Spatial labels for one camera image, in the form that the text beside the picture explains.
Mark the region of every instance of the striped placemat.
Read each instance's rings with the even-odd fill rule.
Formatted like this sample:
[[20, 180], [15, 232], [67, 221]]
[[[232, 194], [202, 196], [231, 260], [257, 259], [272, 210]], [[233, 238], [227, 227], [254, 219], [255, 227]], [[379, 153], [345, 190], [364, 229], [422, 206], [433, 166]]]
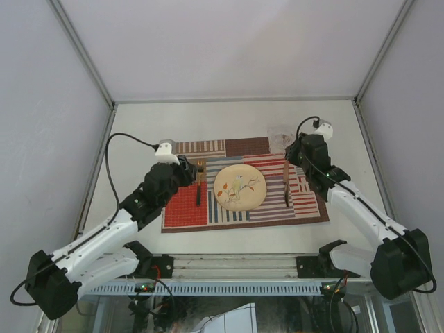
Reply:
[[[197, 185], [182, 188], [163, 213], [162, 232], [190, 232], [231, 228], [296, 225], [329, 221], [325, 203], [309, 188], [302, 169], [289, 167], [290, 205], [284, 201], [284, 156], [270, 154], [268, 138], [178, 142], [176, 153], [189, 160], [205, 160], [201, 204], [196, 207]], [[264, 175], [267, 195], [256, 209], [231, 212], [214, 195], [214, 179], [230, 165], [249, 164]]]

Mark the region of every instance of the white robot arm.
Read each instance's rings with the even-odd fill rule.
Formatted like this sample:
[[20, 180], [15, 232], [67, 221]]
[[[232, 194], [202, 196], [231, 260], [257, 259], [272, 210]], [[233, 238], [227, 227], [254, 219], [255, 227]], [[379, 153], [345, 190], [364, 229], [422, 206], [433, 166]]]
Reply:
[[362, 195], [348, 174], [331, 165], [325, 141], [332, 137], [332, 127], [320, 123], [319, 117], [305, 121], [310, 119], [316, 119], [316, 131], [299, 135], [301, 124], [295, 142], [286, 149], [285, 158], [303, 169], [311, 190], [346, 215], [372, 246], [372, 250], [363, 250], [342, 240], [323, 246], [316, 264], [325, 276], [319, 278], [336, 277], [329, 275], [335, 270], [357, 273], [371, 278], [376, 289], [388, 299], [418, 291], [416, 288], [430, 280], [433, 288], [419, 292], [433, 292], [436, 281], [425, 234], [419, 229], [408, 231], [390, 219]]
[[156, 149], [158, 163], [114, 215], [50, 255], [41, 250], [31, 257], [27, 278], [11, 295], [13, 304], [24, 305], [14, 300], [24, 285], [35, 301], [25, 305], [36, 304], [49, 319], [56, 319], [86, 292], [107, 281], [130, 274], [149, 278], [155, 257], [135, 241], [137, 233], [161, 214], [179, 187], [195, 181], [197, 170], [185, 156], [175, 156], [170, 143]]

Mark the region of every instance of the ceramic plate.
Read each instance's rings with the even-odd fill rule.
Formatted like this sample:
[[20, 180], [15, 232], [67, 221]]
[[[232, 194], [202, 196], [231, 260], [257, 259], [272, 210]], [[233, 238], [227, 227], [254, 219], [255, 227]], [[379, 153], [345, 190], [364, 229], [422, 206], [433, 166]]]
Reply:
[[219, 205], [226, 210], [252, 210], [259, 207], [265, 199], [265, 178], [251, 165], [230, 165], [217, 174], [214, 193]]

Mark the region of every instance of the table surface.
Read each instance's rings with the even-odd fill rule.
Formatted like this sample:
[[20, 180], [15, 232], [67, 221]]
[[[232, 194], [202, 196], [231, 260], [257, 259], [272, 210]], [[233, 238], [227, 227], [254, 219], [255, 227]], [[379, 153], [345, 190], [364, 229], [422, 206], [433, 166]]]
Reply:
[[[355, 184], [383, 209], [375, 176], [351, 101], [260, 101], [214, 103], [123, 104], [117, 109], [113, 132], [125, 132], [150, 143], [266, 137], [268, 130], [295, 130], [306, 117], [318, 115], [333, 125], [328, 142], [332, 164], [347, 172]], [[302, 130], [309, 132], [307, 124]], [[112, 140], [110, 170], [122, 201], [155, 163], [153, 150], [126, 137]], [[115, 208], [104, 164], [101, 166], [85, 231]], [[137, 240], [152, 253], [316, 253], [337, 239], [371, 249], [365, 236], [340, 211], [327, 204], [330, 222], [265, 228], [161, 233], [161, 218], [139, 232]]]

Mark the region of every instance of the small white object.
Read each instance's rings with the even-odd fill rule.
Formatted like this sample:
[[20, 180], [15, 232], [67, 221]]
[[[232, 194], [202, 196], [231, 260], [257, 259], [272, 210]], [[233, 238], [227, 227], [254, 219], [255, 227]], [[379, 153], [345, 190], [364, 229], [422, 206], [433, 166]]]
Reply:
[[326, 121], [322, 121], [322, 124], [314, 131], [313, 134], [322, 135], [324, 137], [324, 140], [327, 142], [333, 136], [333, 126]]
[[169, 142], [164, 142], [159, 145], [155, 152], [155, 158], [159, 163], [180, 164], [179, 159], [173, 154], [173, 146]]

